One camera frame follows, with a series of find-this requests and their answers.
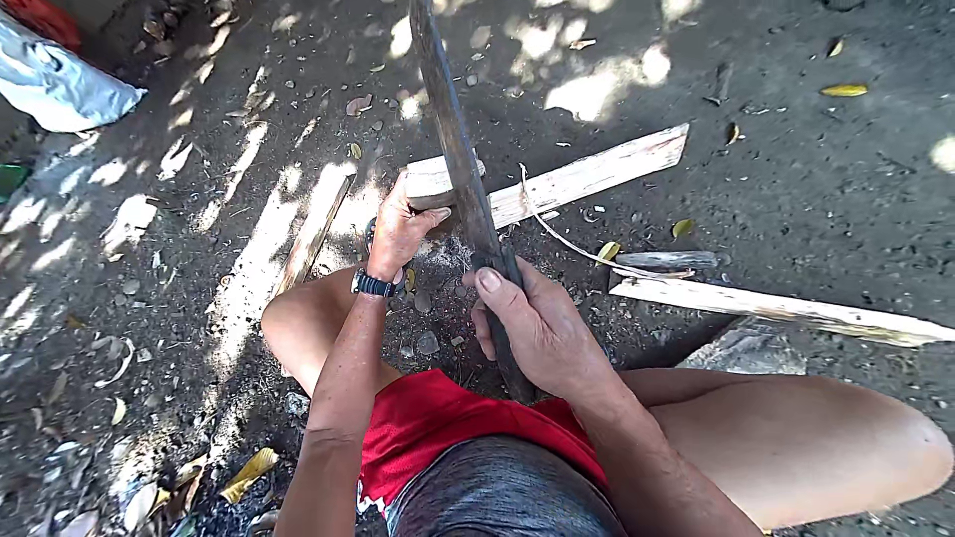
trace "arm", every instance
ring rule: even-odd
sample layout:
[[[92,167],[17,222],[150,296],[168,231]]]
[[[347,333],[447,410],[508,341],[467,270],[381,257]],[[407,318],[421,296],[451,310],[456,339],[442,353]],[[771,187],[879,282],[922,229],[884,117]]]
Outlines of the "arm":
[[[451,209],[443,208],[414,215],[404,194],[404,176],[399,176],[378,211],[368,275],[396,279],[424,234],[450,214]],[[312,393],[276,537],[354,534],[355,482],[374,405],[385,313],[384,297],[359,293],[335,339]]]
[[[627,533],[761,535],[715,484],[669,446],[656,420],[610,367],[567,292],[522,259],[518,264],[524,291],[489,268],[468,281],[507,329],[521,370],[574,409]],[[472,318],[481,348],[493,359],[481,308]]]

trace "hand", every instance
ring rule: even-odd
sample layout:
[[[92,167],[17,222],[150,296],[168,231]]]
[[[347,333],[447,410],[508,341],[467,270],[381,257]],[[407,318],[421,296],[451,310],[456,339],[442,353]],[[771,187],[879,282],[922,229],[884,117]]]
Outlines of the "hand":
[[[398,175],[392,192],[378,207],[378,219],[374,223],[366,273],[386,282],[397,278],[401,267],[412,260],[425,233],[451,216],[449,207],[414,214],[405,194],[407,176],[406,172]]]
[[[477,341],[489,359],[494,345],[485,308],[498,315],[520,370],[531,382],[571,404],[599,392],[616,374],[570,295],[520,257],[524,291],[492,268],[464,275],[480,300],[471,310]]]

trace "machete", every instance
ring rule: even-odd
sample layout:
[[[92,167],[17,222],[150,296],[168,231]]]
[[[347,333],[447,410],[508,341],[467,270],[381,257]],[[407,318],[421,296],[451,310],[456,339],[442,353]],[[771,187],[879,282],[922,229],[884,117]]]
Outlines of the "machete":
[[[421,75],[437,117],[441,149],[444,150],[444,160],[448,164],[448,175],[451,177],[451,186],[456,197],[455,212],[463,224],[468,246],[474,249],[471,267],[474,270],[491,267],[523,288],[514,250],[501,246],[498,233],[494,229],[491,206],[480,179],[478,161],[464,129],[461,109],[452,85],[451,69],[441,36],[437,32],[431,4],[431,0],[411,0],[409,19],[412,41],[418,57],[421,58]],[[508,393],[520,403],[534,402],[537,398],[537,387],[518,367],[507,331],[500,319],[490,310],[487,310],[487,320],[494,342],[495,358]]]

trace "person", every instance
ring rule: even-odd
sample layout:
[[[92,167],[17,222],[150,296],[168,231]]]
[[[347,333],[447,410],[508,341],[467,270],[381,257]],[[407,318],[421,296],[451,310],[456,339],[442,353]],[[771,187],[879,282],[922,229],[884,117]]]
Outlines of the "person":
[[[355,486],[390,535],[758,536],[882,509],[941,486],[944,432],[901,402],[816,376],[686,369],[614,372],[567,292],[519,259],[524,290],[491,268],[464,284],[494,357],[498,315],[532,406],[481,397],[439,370],[380,359],[386,298],[352,293],[357,269],[397,282],[425,233],[404,177],[380,206],[371,253],[265,309],[271,350],[311,394],[275,535],[352,535]]]

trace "green object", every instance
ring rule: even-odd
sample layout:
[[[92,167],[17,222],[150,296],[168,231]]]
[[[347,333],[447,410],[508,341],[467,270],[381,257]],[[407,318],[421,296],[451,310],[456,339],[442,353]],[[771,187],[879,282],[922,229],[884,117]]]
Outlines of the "green object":
[[[10,200],[10,195],[23,184],[30,170],[17,164],[0,164],[0,204]]]

